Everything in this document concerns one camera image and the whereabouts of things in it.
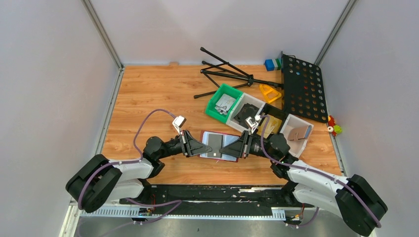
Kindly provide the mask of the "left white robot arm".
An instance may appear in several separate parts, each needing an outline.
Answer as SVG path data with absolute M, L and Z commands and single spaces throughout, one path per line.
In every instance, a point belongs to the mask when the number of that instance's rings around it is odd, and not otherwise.
M 66 191 L 80 210 L 92 213 L 108 201 L 133 198 L 139 204 L 151 199 L 147 179 L 164 168 L 160 160 L 182 154 L 186 157 L 211 152 L 212 148 L 192 137 L 188 130 L 167 142 L 157 136 L 147 140 L 142 159 L 111 160 L 103 154 L 91 158 L 66 184 Z

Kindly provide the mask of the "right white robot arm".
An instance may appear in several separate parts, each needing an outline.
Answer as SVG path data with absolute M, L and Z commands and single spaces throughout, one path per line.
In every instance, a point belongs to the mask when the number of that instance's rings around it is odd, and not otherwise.
M 295 206 L 298 202 L 313 205 L 340 217 L 361 236 L 369 236 L 381 227 L 380 220 L 388 211 L 387 205 L 362 176 L 333 175 L 314 168 L 290 153 L 283 134 L 264 138 L 247 131 L 220 152 L 237 158 L 249 154 L 268 158 L 274 174 L 286 179 L 283 202 Z

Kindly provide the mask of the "red leather card holder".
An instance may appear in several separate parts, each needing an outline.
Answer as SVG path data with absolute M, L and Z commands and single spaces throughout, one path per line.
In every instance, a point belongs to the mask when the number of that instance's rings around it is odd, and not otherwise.
M 200 154 L 199 157 L 228 162 L 237 162 L 238 158 L 227 154 L 223 154 L 220 152 L 220 149 L 235 142 L 236 140 L 238 140 L 238 138 L 239 136 L 233 134 L 202 130 L 201 142 L 204 145 L 211 147 L 212 150 L 210 152 Z

